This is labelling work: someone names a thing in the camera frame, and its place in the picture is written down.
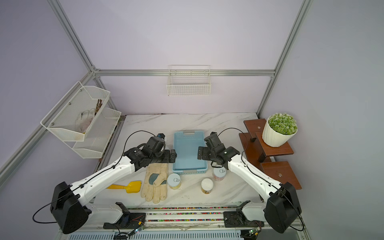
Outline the pink can pull tab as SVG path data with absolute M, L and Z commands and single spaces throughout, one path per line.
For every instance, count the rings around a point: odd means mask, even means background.
M 213 178 L 215 181 L 222 181 L 227 174 L 227 170 L 224 167 L 213 169 Z

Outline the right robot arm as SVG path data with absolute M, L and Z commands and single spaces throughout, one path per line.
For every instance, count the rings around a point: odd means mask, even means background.
M 228 216 L 225 223 L 267 222 L 272 229 L 282 234 L 296 219 L 301 218 L 300 202 L 291 183 L 282 184 L 263 173 L 244 160 L 238 150 L 225 147 L 215 132 L 206 137 L 204 142 L 206 146 L 198 150 L 199 160 L 216 163 L 241 177 L 263 199 L 262 203 L 245 201 L 237 208 L 236 215 Z

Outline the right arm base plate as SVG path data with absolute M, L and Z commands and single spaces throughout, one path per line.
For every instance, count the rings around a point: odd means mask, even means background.
M 265 223 L 261 221 L 250 221 L 246 219 L 243 213 L 224 212 L 224 224 L 226 228 L 254 228 L 264 227 Z

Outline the yellow can pull tab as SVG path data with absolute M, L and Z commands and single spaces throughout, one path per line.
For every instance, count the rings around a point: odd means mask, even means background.
M 176 173 L 170 174 L 167 178 L 167 183 L 171 189 L 173 189 L 173 190 L 178 189 L 181 186 L 180 175 L 178 175 Z

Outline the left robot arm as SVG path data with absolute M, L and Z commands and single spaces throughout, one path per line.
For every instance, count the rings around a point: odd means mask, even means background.
M 87 224 L 129 224 L 130 212 L 120 202 L 92 209 L 88 204 L 100 192 L 120 179 L 154 164 L 174 163 L 175 150 L 167 150 L 163 136 L 131 148 L 112 164 L 72 184 L 55 187 L 50 211 L 63 234 L 71 234 Z

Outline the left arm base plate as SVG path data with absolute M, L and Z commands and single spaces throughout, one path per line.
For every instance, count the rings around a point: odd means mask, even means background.
M 145 223 L 146 220 L 146 214 L 145 213 L 130 213 L 130 214 L 123 214 L 121 218 L 115 223 L 104 223 L 103 229 L 105 230 L 125 230 L 125 229 L 131 229 L 135 230 L 138 229 L 140 226 L 142 226 Z

